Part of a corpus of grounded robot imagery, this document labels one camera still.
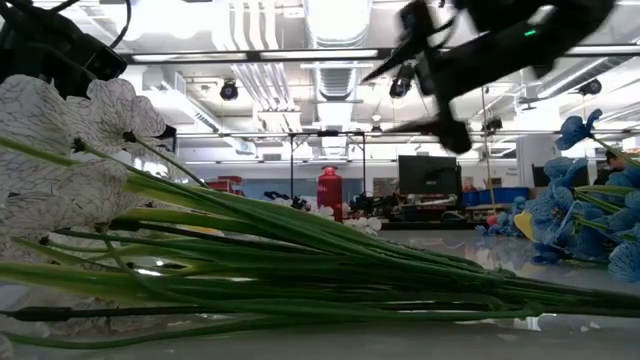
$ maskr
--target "black cable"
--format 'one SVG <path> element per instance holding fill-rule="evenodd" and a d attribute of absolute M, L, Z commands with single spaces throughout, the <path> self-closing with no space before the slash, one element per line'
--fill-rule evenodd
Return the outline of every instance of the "black cable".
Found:
<path fill-rule="evenodd" d="M 127 31 L 129 31 L 129 24 L 131 24 L 131 0 L 124 0 L 124 3 L 127 6 L 127 22 L 124 24 L 122 30 L 120 30 L 120 34 L 118 34 L 118 37 L 116 37 L 111 45 L 109 45 L 109 47 L 112 49 L 115 49 L 116 46 L 120 44 L 122 39 L 124 39 L 124 36 L 127 35 Z"/>

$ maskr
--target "pipe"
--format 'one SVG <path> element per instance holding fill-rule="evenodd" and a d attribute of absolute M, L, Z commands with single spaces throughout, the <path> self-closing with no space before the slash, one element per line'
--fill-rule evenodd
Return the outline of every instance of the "pipe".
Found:
<path fill-rule="evenodd" d="M 260 35 L 260 7 L 258 6 L 257 1 L 249 2 L 249 15 L 249 40 L 251 41 L 251 45 L 253 45 L 255 50 L 264 50 L 264 44 L 262 43 L 262 37 Z M 273 64 L 262 64 L 262 70 L 267 74 L 269 81 L 271 81 L 271 84 L 273 85 L 273 90 L 275 91 L 278 100 L 278 108 L 284 109 L 287 101 L 285 100 L 282 89 L 280 88 L 280 84 L 278 84 Z"/>
<path fill-rule="evenodd" d="M 247 44 L 247 39 L 244 36 L 244 1 L 236 0 L 233 6 L 235 21 L 233 22 L 233 40 L 235 40 L 238 48 L 240 50 L 248 50 L 249 44 Z M 260 69 L 256 64 L 246 65 L 246 69 L 251 78 L 251 81 L 256 84 L 257 92 L 262 96 L 268 104 L 269 108 L 275 109 L 278 104 L 276 104 L 275 99 L 273 99 L 269 94 L 269 86 L 267 82 L 264 80 L 264 76 L 260 72 Z"/>
<path fill-rule="evenodd" d="M 231 39 L 231 7 L 228 1 L 213 2 L 212 14 L 214 16 L 213 23 L 217 24 L 217 28 L 211 31 L 211 40 L 218 50 L 221 51 L 234 51 L 237 50 L 233 39 Z M 269 104 L 258 96 L 256 91 L 256 84 L 250 80 L 250 77 L 246 71 L 246 65 L 231 65 L 231 71 L 237 79 L 242 82 L 245 89 L 249 93 L 249 96 L 256 101 L 257 105 L 261 107 L 261 110 L 268 109 Z"/>
<path fill-rule="evenodd" d="M 276 39 L 276 10 L 274 0 L 266 0 L 264 3 L 264 19 L 265 19 L 265 40 L 267 41 L 267 47 L 269 50 L 278 50 L 278 40 Z M 289 83 L 284 72 L 284 65 L 282 63 L 270 64 L 273 69 L 276 81 L 280 85 L 285 102 L 289 109 L 294 109 L 295 104 L 289 91 Z"/>

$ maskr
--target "yellow object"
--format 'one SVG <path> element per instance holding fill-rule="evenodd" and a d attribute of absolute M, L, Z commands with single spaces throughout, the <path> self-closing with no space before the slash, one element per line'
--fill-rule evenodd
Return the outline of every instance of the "yellow object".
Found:
<path fill-rule="evenodd" d="M 533 238 L 533 228 L 531 227 L 531 214 L 523 211 L 513 218 L 513 222 L 516 224 L 516 227 L 524 233 L 527 239 L 535 241 Z"/>

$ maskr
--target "blue petal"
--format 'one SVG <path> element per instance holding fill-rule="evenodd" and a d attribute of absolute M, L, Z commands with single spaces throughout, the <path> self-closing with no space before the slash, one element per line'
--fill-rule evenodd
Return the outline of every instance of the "blue petal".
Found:
<path fill-rule="evenodd" d="M 604 216 L 604 212 L 597 206 L 583 201 L 576 201 L 573 213 L 581 215 L 586 220 L 593 220 Z"/>
<path fill-rule="evenodd" d="M 624 175 L 635 188 L 640 188 L 640 167 L 630 163 L 624 166 Z"/>
<path fill-rule="evenodd" d="M 640 243 L 625 242 L 609 256 L 609 273 L 614 279 L 640 281 Z"/>
<path fill-rule="evenodd" d="M 576 236 L 571 252 L 582 259 L 605 259 L 609 254 L 609 248 L 605 246 L 606 240 L 607 237 L 599 231 L 583 226 Z"/>
<path fill-rule="evenodd" d="M 589 114 L 586 126 L 587 133 L 591 133 L 591 130 L 593 130 L 593 123 L 600 119 L 600 116 L 602 116 L 602 110 L 600 109 L 595 109 L 591 114 Z"/>
<path fill-rule="evenodd" d="M 555 206 L 560 210 L 567 212 L 573 205 L 573 194 L 571 190 L 566 187 L 557 187 L 552 190 L 553 196 L 555 197 Z"/>
<path fill-rule="evenodd" d="M 544 164 L 544 173 L 547 174 L 551 180 L 559 179 L 567 174 L 571 165 L 573 165 L 572 159 L 561 156 L 547 161 L 547 163 Z"/>
<path fill-rule="evenodd" d="M 476 231 L 479 232 L 480 235 L 486 235 L 487 234 L 487 228 L 485 228 L 482 225 L 476 226 Z"/>
<path fill-rule="evenodd" d="M 625 174 L 624 172 L 613 173 L 609 175 L 607 185 L 634 187 L 629 178 L 627 178 L 627 174 Z"/>
<path fill-rule="evenodd" d="M 556 140 L 556 146 L 560 150 L 569 150 L 590 135 L 579 116 L 567 118 L 560 128 L 560 133 L 562 136 Z"/>
<path fill-rule="evenodd" d="M 610 233 L 629 230 L 635 226 L 638 215 L 633 210 L 622 209 L 615 214 L 607 216 Z"/>
<path fill-rule="evenodd" d="M 629 230 L 618 231 L 617 233 L 611 235 L 610 238 L 618 244 L 621 244 L 625 241 L 640 242 L 640 224 L 636 223 L 636 225 Z"/>
<path fill-rule="evenodd" d="M 525 208 L 531 214 L 531 217 L 535 220 L 551 220 L 554 209 L 554 199 L 550 191 L 546 191 L 540 194 L 535 200 L 527 201 Z"/>
<path fill-rule="evenodd" d="M 628 193 L 624 197 L 624 204 L 631 210 L 640 212 L 640 191 Z"/>
<path fill-rule="evenodd" d="M 500 215 L 498 215 L 497 223 L 504 226 L 504 225 L 507 225 L 508 222 L 509 222 L 509 215 L 507 215 L 506 212 L 501 212 Z"/>

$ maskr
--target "person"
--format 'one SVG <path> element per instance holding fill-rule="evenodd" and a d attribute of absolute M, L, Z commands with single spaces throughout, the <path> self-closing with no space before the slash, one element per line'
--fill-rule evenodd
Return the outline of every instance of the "person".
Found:
<path fill-rule="evenodd" d="M 593 182 L 593 185 L 606 185 L 609 180 L 609 175 L 624 170 L 624 160 L 616 156 L 616 154 L 607 150 L 605 154 L 607 157 L 607 170 L 598 171 L 598 178 Z"/>

